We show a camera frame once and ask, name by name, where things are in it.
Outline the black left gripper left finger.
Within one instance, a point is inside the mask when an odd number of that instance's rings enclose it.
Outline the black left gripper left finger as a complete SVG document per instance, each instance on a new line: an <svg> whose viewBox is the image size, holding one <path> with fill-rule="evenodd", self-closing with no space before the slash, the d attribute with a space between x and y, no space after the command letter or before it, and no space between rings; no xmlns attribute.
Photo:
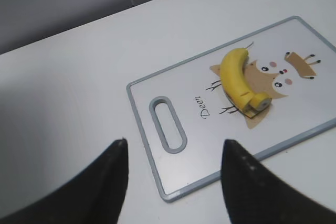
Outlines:
<svg viewBox="0 0 336 224"><path fill-rule="evenodd" d="M128 181L128 143L122 138L72 180L1 223L117 223Z"/></svg>

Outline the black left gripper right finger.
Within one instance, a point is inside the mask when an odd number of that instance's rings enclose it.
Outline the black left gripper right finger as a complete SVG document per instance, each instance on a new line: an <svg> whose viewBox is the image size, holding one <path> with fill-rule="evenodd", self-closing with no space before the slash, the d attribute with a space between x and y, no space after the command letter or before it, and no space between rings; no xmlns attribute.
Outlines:
<svg viewBox="0 0 336 224"><path fill-rule="evenodd" d="M225 140L221 186L231 223L335 223L335 212L303 195Z"/></svg>

